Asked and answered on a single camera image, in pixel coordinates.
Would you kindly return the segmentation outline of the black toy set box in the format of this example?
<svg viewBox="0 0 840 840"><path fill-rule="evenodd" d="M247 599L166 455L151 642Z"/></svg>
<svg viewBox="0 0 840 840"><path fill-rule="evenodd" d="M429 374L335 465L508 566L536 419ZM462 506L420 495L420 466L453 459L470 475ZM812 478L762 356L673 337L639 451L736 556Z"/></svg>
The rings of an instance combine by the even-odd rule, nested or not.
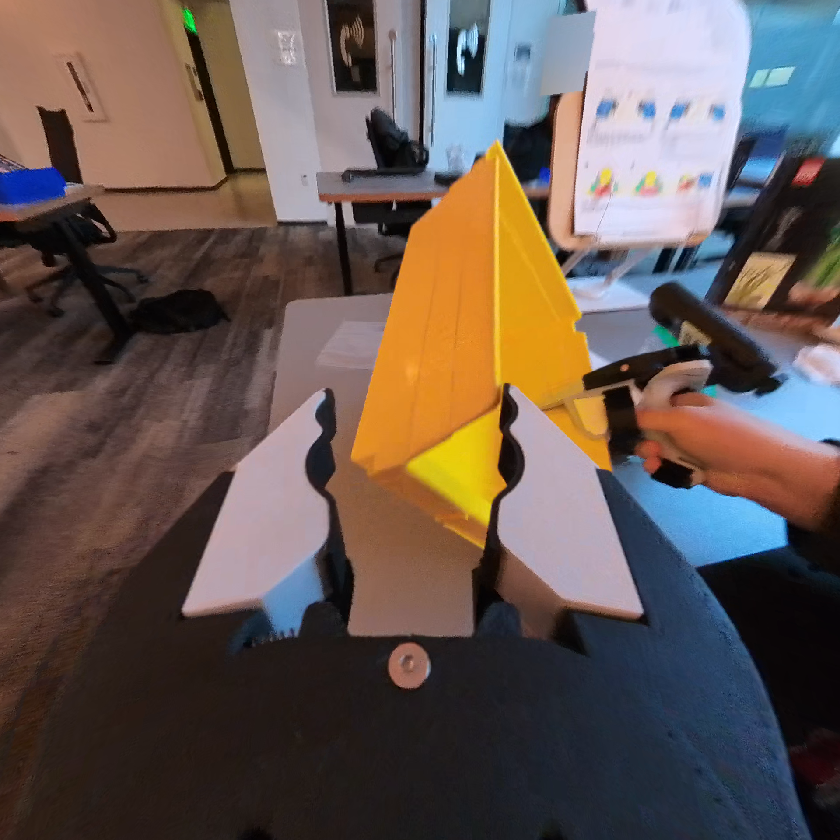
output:
<svg viewBox="0 0 840 840"><path fill-rule="evenodd" d="M706 300L746 326L838 342L838 157L777 165Z"/></svg>

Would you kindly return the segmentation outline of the person's dark jacket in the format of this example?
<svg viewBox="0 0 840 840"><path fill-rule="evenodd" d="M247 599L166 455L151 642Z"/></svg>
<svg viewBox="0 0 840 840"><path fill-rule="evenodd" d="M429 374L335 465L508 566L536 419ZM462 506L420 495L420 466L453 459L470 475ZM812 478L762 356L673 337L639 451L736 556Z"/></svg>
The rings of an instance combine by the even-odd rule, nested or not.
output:
<svg viewBox="0 0 840 840"><path fill-rule="evenodd" d="M814 838L838 838L838 577L789 548L700 566L748 649Z"/></svg>

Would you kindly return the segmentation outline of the black wall poster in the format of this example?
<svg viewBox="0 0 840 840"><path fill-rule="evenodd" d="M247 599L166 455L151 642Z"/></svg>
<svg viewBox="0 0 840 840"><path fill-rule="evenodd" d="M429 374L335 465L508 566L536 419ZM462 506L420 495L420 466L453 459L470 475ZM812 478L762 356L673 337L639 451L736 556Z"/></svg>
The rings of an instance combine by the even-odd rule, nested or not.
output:
<svg viewBox="0 0 840 840"><path fill-rule="evenodd" d="M379 91L374 1L326 1L332 89L339 95Z"/></svg>
<svg viewBox="0 0 840 840"><path fill-rule="evenodd" d="M449 1L446 92L480 96L484 88L491 1Z"/></svg>

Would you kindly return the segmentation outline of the black bag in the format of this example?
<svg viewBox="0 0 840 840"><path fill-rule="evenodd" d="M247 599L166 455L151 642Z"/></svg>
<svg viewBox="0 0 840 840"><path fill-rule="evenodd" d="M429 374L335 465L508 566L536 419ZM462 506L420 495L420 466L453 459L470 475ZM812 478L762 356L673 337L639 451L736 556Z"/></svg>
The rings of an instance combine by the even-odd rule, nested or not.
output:
<svg viewBox="0 0 840 840"><path fill-rule="evenodd" d="M200 332L230 322L215 295L204 289L180 289L162 297L143 299L129 314L137 332L177 335Z"/></svg>

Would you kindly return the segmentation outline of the grey table with black legs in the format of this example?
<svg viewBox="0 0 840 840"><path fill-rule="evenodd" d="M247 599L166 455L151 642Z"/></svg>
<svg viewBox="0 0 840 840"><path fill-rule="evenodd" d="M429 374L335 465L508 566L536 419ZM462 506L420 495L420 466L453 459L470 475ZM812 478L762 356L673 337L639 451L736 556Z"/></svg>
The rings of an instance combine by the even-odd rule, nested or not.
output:
<svg viewBox="0 0 840 840"><path fill-rule="evenodd" d="M431 171L413 174L368 171L366 175L356 173L349 180L345 180L339 171L319 171L316 184L319 201L333 206L342 288L346 297L354 294L354 285L343 205L432 202L448 191L448 185L436 182L435 173Z"/></svg>
<svg viewBox="0 0 840 840"><path fill-rule="evenodd" d="M121 355L133 338L134 332L111 298L104 278L100 275L86 247L71 229L71 216L81 210L83 204L104 192L100 185L71 183L64 197L35 204L1 205L1 222L14 227L20 235L32 234L43 229L52 229L58 241L65 247L66 255L73 266L81 285L92 299L96 309L108 326L111 339L96 359L96 364L111 365Z"/></svg>

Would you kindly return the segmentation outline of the yellow plastic bin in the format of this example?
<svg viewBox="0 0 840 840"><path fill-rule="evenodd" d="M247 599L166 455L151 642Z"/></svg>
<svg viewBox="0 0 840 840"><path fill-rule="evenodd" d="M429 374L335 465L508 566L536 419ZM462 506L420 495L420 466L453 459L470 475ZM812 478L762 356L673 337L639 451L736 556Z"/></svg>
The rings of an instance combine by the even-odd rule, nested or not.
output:
<svg viewBox="0 0 840 840"><path fill-rule="evenodd" d="M601 469L607 443L563 407L592 370L581 311L504 150L494 143L415 223L364 401L352 461L483 548L504 385Z"/></svg>

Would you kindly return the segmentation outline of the person's right hand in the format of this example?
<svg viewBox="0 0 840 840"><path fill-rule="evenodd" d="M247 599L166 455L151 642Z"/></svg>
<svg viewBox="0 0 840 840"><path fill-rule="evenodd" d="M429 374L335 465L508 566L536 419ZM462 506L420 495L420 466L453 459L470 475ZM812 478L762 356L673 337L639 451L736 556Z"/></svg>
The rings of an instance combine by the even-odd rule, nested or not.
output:
<svg viewBox="0 0 840 840"><path fill-rule="evenodd" d="M767 424L695 392L675 395L667 408L637 411L637 423L646 433L666 436L699 466L708 489L764 503L765 460L776 440Z"/></svg>

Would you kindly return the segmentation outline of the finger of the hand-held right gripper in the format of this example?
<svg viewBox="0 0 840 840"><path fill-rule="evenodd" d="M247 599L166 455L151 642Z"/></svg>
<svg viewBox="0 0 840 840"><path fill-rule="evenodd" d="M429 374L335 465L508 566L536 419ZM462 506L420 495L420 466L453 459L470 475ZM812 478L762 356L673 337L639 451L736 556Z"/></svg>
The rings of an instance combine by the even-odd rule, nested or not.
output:
<svg viewBox="0 0 840 840"><path fill-rule="evenodd" d="M571 385L552 395L543 403L545 413L562 408L569 415L573 425L586 438L608 440L610 425L604 403L604 393L614 386L606 385L584 389Z"/></svg>

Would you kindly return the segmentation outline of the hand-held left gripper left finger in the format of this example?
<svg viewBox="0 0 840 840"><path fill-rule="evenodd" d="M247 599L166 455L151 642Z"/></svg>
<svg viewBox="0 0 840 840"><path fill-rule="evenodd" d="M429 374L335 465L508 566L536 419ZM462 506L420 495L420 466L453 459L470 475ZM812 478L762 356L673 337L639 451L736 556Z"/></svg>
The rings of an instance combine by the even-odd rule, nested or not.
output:
<svg viewBox="0 0 840 840"><path fill-rule="evenodd" d="M336 431L333 392L317 390L236 465L184 617L258 611L290 637L326 602L348 625L354 573L328 489Z"/></svg>

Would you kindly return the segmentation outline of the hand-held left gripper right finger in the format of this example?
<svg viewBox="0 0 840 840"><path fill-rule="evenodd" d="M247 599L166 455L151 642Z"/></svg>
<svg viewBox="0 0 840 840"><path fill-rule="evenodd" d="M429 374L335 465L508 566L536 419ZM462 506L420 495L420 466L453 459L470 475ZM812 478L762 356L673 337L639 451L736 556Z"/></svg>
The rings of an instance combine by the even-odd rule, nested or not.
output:
<svg viewBox="0 0 840 840"><path fill-rule="evenodd" d="M514 385L503 387L499 428L505 486L472 575L476 627L499 603L534 638L556 638L569 613L642 621L595 462Z"/></svg>

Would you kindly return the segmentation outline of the grey desk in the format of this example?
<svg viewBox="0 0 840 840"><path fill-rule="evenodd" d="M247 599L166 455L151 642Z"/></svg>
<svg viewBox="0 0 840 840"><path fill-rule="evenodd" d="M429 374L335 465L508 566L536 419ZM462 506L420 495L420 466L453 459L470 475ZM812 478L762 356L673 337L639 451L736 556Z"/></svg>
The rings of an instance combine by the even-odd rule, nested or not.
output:
<svg viewBox="0 0 840 840"><path fill-rule="evenodd" d="M351 463L350 451L371 371L320 364L319 355L344 322L383 322L391 296L359 295L291 301L280 336L272 432L315 391L329 388L337 432L335 474L345 549L354 572L350 632L360 636L464 636L473 630L471 572L480 549L405 503ZM585 314L580 328L592 351L614 361L659 346L646 310ZM795 337L754 330L755 339L787 371L780 390L764 397L720 399L811 439L838 439L838 388L815 385L788 368ZM741 499L710 490L676 490L645 475L636 460L617 463L614 475L663 534L695 566L775 550L785 543L783 520Z"/></svg>

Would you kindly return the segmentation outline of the blue storage bin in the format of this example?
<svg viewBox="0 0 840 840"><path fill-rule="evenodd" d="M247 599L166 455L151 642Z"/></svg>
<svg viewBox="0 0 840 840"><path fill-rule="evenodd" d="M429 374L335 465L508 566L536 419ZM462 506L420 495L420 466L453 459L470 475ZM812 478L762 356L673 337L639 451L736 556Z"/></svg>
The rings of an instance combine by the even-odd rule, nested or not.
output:
<svg viewBox="0 0 840 840"><path fill-rule="evenodd" d="M54 167L1 171L1 204L27 205L67 194L67 182Z"/></svg>

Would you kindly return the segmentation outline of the crumpled white paper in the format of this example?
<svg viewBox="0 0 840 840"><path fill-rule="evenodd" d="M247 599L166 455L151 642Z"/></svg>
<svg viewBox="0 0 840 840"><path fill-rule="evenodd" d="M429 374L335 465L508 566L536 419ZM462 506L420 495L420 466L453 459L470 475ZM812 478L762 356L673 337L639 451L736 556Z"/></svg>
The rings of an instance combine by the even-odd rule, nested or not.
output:
<svg viewBox="0 0 840 840"><path fill-rule="evenodd" d="M805 346L794 357L793 366L810 382L839 387L839 346L836 344Z"/></svg>

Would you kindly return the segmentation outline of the person's right forearm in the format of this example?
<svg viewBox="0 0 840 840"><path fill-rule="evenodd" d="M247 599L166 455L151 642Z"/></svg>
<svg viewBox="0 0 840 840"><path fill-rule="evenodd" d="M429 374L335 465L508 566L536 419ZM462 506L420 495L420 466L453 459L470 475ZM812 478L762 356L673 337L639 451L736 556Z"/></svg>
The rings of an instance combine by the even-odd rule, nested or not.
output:
<svg viewBox="0 0 840 840"><path fill-rule="evenodd" d="M749 498L782 517L789 546L804 560L839 574L839 446L785 432L755 437Z"/></svg>

